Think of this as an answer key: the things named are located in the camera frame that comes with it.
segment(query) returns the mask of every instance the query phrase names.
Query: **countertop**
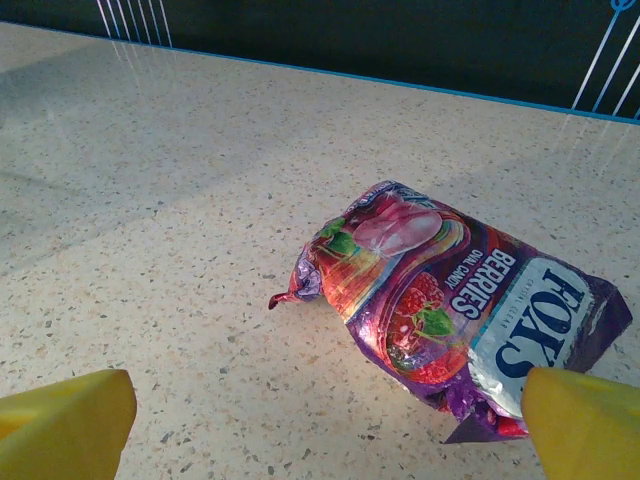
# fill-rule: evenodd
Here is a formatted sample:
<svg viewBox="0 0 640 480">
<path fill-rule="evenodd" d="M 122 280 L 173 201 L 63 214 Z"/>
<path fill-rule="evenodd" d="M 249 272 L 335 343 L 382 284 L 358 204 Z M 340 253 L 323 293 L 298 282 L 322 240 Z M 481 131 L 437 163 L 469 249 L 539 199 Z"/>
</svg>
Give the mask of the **countertop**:
<svg viewBox="0 0 640 480">
<path fill-rule="evenodd" d="M 640 313 L 640 127 L 0 24 L 0 395 L 126 368 L 118 479 L 543 478 L 365 361 L 303 243 L 395 179 Z M 594 369 L 638 385 L 640 323 Z"/>
</svg>

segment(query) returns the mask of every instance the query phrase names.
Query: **purple candy bag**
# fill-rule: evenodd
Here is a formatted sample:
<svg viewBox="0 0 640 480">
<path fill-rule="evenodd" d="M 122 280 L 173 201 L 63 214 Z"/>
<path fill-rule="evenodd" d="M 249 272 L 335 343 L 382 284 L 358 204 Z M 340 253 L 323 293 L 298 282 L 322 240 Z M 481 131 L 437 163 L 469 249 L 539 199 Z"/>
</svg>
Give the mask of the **purple candy bag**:
<svg viewBox="0 0 640 480">
<path fill-rule="evenodd" d="M 328 222 L 269 308 L 321 295 L 367 358 L 461 422 L 449 443 L 526 436 L 529 370 L 585 372 L 631 323 L 611 283 L 395 182 Z"/>
</svg>

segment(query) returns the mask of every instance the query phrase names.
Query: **raspberry illustration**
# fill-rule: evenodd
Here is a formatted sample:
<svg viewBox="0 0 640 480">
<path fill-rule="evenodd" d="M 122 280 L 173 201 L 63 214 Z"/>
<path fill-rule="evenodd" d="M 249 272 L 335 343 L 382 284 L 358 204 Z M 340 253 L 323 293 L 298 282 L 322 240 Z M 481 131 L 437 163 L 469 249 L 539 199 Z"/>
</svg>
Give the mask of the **raspberry illustration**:
<svg viewBox="0 0 640 480">
<path fill-rule="evenodd" d="M 413 317 L 427 304 L 426 295 L 414 287 L 407 288 L 396 307 L 396 313 L 402 317 Z"/>
<path fill-rule="evenodd" d="M 424 293 L 426 304 L 423 308 L 438 310 L 442 306 L 444 293 L 440 290 L 438 281 L 432 275 L 429 275 L 427 272 L 422 272 L 411 282 L 411 287 L 417 288 Z"/>
</svg>

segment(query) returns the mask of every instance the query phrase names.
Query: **plastic wrapper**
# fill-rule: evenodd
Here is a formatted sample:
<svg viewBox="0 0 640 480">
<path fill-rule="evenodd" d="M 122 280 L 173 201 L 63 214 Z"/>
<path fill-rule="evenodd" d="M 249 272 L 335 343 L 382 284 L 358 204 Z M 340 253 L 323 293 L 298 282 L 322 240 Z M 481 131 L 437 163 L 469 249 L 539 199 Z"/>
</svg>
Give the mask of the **plastic wrapper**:
<svg viewBox="0 0 640 480">
<path fill-rule="evenodd" d="M 631 322 L 611 283 L 395 182 L 328 222 L 269 308 L 320 296 L 367 358 L 459 420 L 456 443 L 526 436 L 529 370 L 585 372 Z"/>
</svg>

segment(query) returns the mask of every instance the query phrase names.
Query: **dark background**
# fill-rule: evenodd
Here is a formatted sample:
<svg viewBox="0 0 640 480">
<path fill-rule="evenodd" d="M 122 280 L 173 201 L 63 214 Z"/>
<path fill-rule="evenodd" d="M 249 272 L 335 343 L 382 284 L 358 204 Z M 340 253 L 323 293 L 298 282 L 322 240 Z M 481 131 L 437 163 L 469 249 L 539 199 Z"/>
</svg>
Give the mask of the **dark background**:
<svg viewBox="0 0 640 480">
<path fill-rule="evenodd" d="M 633 5 L 619 14 L 579 110 L 591 111 L 640 15 L 640 3 L 615 1 Z M 183 49 L 565 108 L 615 13 L 610 0 L 0 0 L 0 20 L 107 36 L 99 4 L 113 38 L 109 5 L 122 39 L 119 7 L 136 42 L 168 46 L 170 32 Z M 639 63 L 640 31 L 598 113 L 613 112 Z M 640 79 L 618 115 L 639 107 Z"/>
</svg>

